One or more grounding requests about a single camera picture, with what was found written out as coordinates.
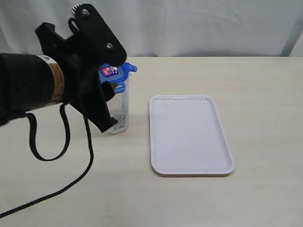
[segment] white curtain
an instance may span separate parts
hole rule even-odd
[[[64,38],[76,0],[0,0],[0,52],[40,53],[34,30]],[[87,0],[129,56],[288,56],[303,29],[303,0]],[[303,56],[297,45],[296,56]]]

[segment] black wire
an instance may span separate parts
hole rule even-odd
[[[29,146],[30,146],[30,149],[31,149],[33,155],[40,161],[51,162],[51,161],[55,161],[55,160],[61,158],[67,151],[68,146],[70,145],[71,130],[70,130],[70,124],[68,123],[68,119],[67,119],[66,112],[65,112],[65,104],[62,104],[60,106],[60,116],[62,118],[62,121],[64,124],[64,129],[65,129],[65,145],[64,145],[61,153],[58,156],[51,158],[51,159],[45,159],[39,154],[39,152],[37,151],[37,148],[36,148],[36,133],[37,133],[36,117],[32,113],[26,114],[26,117],[28,118],[29,123],[30,123]]]
[[[81,96],[79,96],[79,101],[80,101],[80,108],[81,108],[81,111],[82,111],[82,114],[83,114],[84,123],[85,123],[85,129],[86,129],[86,134],[87,134],[87,139],[88,139],[88,146],[89,146],[89,154],[90,154],[89,164],[86,167],[85,171],[76,180],[74,180],[69,185],[65,186],[64,188],[58,190],[57,192],[51,193],[49,195],[46,195],[44,197],[41,197],[39,199],[36,199],[34,201],[31,201],[29,203],[26,203],[24,205],[21,205],[19,207],[16,207],[16,208],[8,210],[8,211],[6,211],[4,213],[1,213],[0,214],[0,218],[4,218],[4,217],[6,217],[8,215],[14,214],[14,213],[16,213],[18,211],[21,211],[21,210],[24,210],[24,209],[26,209],[28,207],[34,206],[37,203],[43,202],[45,200],[48,200],[50,198],[53,198],[53,197],[55,197],[57,195],[60,195],[60,194],[64,193],[65,191],[67,191],[68,189],[70,189],[71,187],[73,187],[76,183],[78,183],[80,180],[82,180],[85,177],[85,175],[89,172],[89,170],[90,170],[90,168],[91,168],[91,166],[93,165],[93,162],[94,162],[94,151],[93,151],[93,146],[92,146],[92,141],[91,141],[91,133],[90,133],[90,128],[89,128],[89,121],[88,121],[88,118],[87,118],[86,109],[84,107],[83,99],[82,99]]]

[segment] white tray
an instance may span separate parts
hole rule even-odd
[[[161,175],[227,175],[234,160],[212,98],[150,100],[151,165]]]

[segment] blue plastic lid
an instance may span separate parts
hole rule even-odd
[[[104,83],[108,81],[110,83],[124,82],[129,77],[129,72],[137,72],[138,68],[128,62],[119,67],[113,67],[109,64],[104,64],[100,68],[100,81]]]

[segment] table surface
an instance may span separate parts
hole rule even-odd
[[[95,163],[66,193],[0,220],[10,227],[303,226],[303,58],[129,58],[130,128],[101,135]],[[162,178],[150,164],[148,102],[208,95],[218,107],[236,169],[223,178]],[[45,157],[64,144],[59,106],[34,111]],[[0,212],[61,189],[86,168],[81,115],[67,108],[71,145],[53,163],[29,150],[28,121],[0,128]]]

